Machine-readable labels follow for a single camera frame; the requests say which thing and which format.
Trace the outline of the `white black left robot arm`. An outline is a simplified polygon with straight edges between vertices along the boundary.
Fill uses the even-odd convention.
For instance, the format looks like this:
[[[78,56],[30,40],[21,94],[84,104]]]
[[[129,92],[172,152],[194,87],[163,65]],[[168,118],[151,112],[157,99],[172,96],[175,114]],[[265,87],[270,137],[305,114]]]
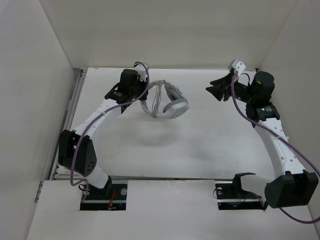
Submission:
[[[80,174],[100,198],[111,195],[110,177],[98,166],[94,140],[132,103],[146,98],[148,67],[136,62],[124,69],[119,82],[104,96],[99,107],[79,126],[63,130],[59,136],[58,164]]]

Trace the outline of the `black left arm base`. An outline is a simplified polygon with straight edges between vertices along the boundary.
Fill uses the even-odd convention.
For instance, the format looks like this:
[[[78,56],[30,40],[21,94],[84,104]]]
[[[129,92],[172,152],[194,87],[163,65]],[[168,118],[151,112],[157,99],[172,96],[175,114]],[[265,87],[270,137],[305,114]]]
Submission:
[[[111,190],[105,195],[102,189],[80,184],[78,187],[82,191],[80,203],[81,211],[125,211],[127,206],[128,181],[124,179],[114,179]]]

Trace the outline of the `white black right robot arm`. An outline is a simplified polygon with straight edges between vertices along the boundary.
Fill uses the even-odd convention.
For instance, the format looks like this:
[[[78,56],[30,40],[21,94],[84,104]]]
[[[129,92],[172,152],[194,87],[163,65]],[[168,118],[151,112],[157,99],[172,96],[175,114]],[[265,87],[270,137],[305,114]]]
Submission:
[[[280,114],[270,101],[275,88],[274,77],[258,71],[247,85],[228,75],[213,80],[206,90],[218,101],[240,100],[246,104],[243,117],[260,136],[274,170],[274,180],[263,186],[263,193],[272,208],[308,205],[319,183],[318,174],[308,172],[296,158],[297,151],[288,142]]]

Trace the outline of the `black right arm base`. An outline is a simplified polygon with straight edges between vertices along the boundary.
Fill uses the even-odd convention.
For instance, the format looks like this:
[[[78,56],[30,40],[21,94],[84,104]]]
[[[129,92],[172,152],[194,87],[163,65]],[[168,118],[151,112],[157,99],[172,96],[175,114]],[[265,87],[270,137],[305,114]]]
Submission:
[[[220,211],[261,210],[268,208],[268,203],[255,193],[236,190],[231,181],[216,181],[212,193]]]

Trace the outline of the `white grey headphones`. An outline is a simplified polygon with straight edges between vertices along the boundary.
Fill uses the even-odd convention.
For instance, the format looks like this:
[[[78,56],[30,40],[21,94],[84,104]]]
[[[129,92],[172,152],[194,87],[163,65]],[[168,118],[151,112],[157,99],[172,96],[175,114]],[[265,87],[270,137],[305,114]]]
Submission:
[[[170,102],[163,108],[162,113],[159,113],[159,107],[162,99],[162,86]],[[149,110],[147,101],[141,101],[140,105],[145,113],[153,119],[172,120],[180,117],[189,110],[188,99],[182,91],[169,81],[164,79],[152,81],[148,85],[148,90],[156,87],[155,97],[152,102],[151,110]]]

